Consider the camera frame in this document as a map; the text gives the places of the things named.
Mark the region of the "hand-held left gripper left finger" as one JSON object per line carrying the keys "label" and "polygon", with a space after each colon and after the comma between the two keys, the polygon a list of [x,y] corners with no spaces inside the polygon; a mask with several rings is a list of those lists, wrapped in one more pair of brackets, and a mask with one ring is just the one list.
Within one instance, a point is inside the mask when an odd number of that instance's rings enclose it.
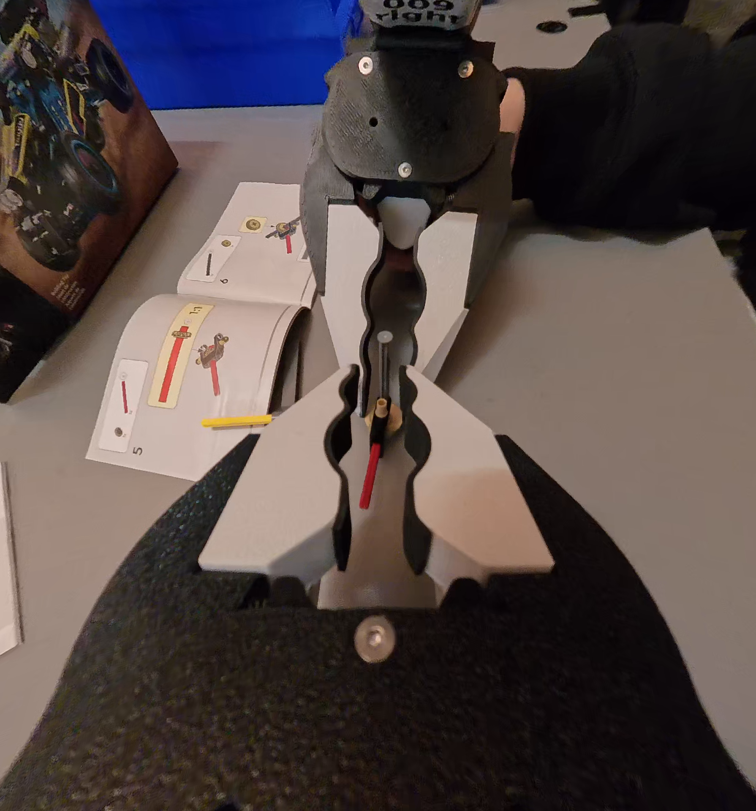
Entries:
{"label": "hand-held left gripper left finger", "polygon": [[352,445],[360,371],[345,366],[242,442],[247,460],[199,556],[206,572],[298,579],[305,587],[351,553],[341,461]]}

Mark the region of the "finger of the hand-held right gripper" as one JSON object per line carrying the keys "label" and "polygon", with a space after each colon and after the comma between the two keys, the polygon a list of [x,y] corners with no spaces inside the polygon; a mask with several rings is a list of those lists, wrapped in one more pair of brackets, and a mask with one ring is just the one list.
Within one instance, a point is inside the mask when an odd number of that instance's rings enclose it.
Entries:
{"label": "finger of the hand-held right gripper", "polygon": [[424,300],[412,329],[412,366],[424,376],[439,375],[467,316],[476,223],[473,212],[446,212],[422,231],[416,243]]}
{"label": "finger of the hand-held right gripper", "polygon": [[327,225],[324,315],[340,366],[358,364],[366,380],[368,290],[381,258],[383,233],[355,204],[331,204]]}

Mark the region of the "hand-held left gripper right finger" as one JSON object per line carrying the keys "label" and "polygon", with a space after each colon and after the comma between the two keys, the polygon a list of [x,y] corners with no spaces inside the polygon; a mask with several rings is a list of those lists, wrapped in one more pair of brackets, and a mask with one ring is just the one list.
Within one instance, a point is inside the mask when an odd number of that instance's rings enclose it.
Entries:
{"label": "hand-held left gripper right finger", "polygon": [[493,430],[411,366],[399,371],[403,447],[413,461],[402,518],[405,558],[435,605],[467,580],[549,573],[548,550]]}

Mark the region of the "tan lego gear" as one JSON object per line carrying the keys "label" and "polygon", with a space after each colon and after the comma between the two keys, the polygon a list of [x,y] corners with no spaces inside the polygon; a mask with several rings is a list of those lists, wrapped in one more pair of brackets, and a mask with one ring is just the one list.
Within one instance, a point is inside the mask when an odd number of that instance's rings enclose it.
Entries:
{"label": "tan lego gear", "polygon": [[[364,418],[364,422],[367,426],[367,430],[370,433],[373,433],[372,425],[373,425],[373,418],[374,418],[375,411],[370,411]],[[396,404],[391,404],[388,413],[387,424],[384,429],[383,438],[387,441],[393,435],[395,435],[403,424],[403,416],[402,411]]]}

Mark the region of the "black lego connector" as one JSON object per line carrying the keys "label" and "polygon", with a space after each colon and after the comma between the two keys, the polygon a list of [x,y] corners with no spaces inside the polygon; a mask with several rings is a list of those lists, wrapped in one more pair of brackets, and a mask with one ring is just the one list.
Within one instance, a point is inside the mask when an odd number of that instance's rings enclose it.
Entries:
{"label": "black lego connector", "polygon": [[375,407],[370,414],[370,450],[371,456],[381,458],[383,446],[389,429],[389,418],[391,416],[392,400],[389,397],[379,397],[375,402]]}

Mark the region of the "person's right forearm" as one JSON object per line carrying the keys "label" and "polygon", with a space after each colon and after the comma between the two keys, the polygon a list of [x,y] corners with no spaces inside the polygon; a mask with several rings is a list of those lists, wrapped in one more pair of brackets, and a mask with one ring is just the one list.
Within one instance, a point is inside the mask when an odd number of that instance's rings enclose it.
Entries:
{"label": "person's right forearm", "polygon": [[524,91],[512,199],[600,229],[756,226],[756,17],[728,43],[625,24],[574,66],[508,68]]}

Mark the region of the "lego set box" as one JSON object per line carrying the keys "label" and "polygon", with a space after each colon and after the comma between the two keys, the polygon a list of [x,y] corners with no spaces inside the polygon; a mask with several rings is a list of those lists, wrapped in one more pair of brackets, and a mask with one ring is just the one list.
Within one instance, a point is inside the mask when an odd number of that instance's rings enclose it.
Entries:
{"label": "lego set box", "polygon": [[177,168],[90,2],[0,1],[0,402],[81,318]]}

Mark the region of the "person's right hand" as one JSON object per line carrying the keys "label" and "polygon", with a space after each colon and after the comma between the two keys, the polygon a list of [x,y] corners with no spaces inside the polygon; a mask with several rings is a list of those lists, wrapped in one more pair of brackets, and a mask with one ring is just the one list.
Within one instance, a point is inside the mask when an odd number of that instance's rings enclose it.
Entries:
{"label": "person's right hand", "polygon": [[[524,86],[519,79],[509,78],[505,96],[500,104],[501,132],[513,137],[508,174],[513,172],[524,117]],[[415,235],[427,221],[429,209],[425,201],[388,197],[378,205],[377,211],[384,227],[385,238],[389,243],[384,259],[385,267],[401,272],[410,271]]]}

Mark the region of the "open instruction booklet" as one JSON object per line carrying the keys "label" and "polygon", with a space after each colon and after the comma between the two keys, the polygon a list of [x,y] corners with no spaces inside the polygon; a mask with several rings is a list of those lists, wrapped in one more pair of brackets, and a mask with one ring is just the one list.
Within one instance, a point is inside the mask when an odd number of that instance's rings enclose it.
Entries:
{"label": "open instruction booklet", "polygon": [[249,427],[206,419],[266,414],[294,322],[315,281],[300,185],[238,185],[174,294],[128,321],[86,458],[197,481]]}

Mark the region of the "blue plastic bin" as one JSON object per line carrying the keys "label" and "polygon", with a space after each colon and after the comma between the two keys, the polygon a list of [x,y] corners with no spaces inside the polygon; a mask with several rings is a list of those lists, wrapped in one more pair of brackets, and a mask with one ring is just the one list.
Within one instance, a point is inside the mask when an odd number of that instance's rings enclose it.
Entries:
{"label": "blue plastic bin", "polygon": [[151,110],[313,106],[359,35],[357,1],[96,1]]}

